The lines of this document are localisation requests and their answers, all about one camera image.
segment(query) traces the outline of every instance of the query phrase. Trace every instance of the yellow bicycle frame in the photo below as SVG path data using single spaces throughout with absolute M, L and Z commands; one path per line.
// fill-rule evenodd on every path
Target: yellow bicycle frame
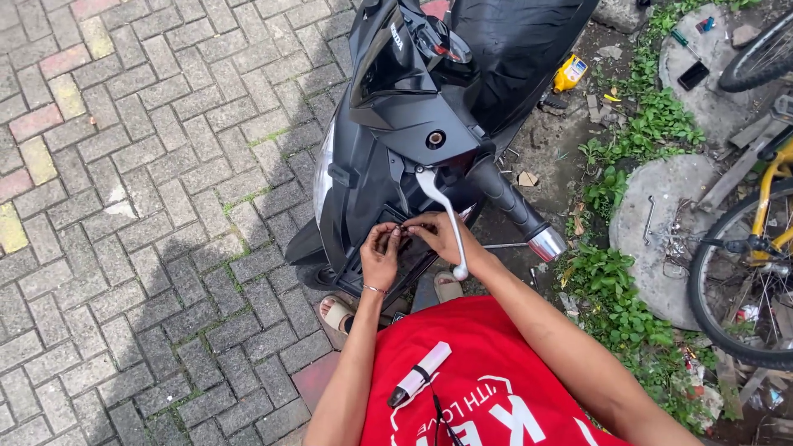
M 768 202 L 771 197 L 771 181 L 775 177 L 784 178 L 793 176 L 790 167 L 791 163 L 793 163 L 793 138 L 784 142 L 784 146 L 776 153 L 776 158 L 768 165 L 768 168 L 763 174 L 763 180 L 760 182 L 760 203 L 757 205 L 757 213 L 754 216 L 752 234 L 763 236 L 765 217 L 766 213 L 768 213 Z M 788 229 L 782 235 L 772 240 L 771 246 L 777 251 L 782 251 L 782 247 L 791 240 L 793 240 L 793 228 Z M 768 253 L 753 251 L 752 259 L 767 260 Z

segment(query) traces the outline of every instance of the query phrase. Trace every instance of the scooter windshield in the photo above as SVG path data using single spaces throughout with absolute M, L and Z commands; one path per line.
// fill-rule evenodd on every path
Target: scooter windshield
M 404 23 L 400 8 L 383 21 L 355 72 L 354 108 L 383 94 L 430 94 L 438 89 Z

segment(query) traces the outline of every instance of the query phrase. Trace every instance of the hand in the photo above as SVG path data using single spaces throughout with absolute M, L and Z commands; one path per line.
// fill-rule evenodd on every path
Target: hand
M 460 220 L 460 216 L 458 215 L 456 218 L 465 258 L 468 260 L 469 269 L 472 269 L 472 266 L 479 260 L 487 259 L 489 253 L 482 248 L 465 223 Z M 447 213 L 422 213 L 402 225 L 408 228 L 408 233 L 421 237 L 442 259 L 455 265 L 460 264 L 457 240 L 454 239 L 454 229 Z
M 381 223 L 372 228 L 361 246 L 361 266 L 365 285 L 387 291 L 397 276 L 397 249 L 402 232 L 397 223 Z

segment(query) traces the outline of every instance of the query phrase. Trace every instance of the brick pavement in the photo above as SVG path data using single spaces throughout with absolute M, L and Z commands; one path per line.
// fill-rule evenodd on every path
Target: brick pavement
M 332 347 L 283 252 L 354 14 L 0 0 L 0 446 L 299 441 Z

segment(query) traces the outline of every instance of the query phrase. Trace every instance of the yellow oil bottle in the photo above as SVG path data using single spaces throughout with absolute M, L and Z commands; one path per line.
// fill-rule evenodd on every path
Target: yellow oil bottle
M 561 93 L 576 86 L 579 80 L 587 72 L 587 64 L 578 56 L 573 54 L 562 64 L 554 76 L 554 93 Z

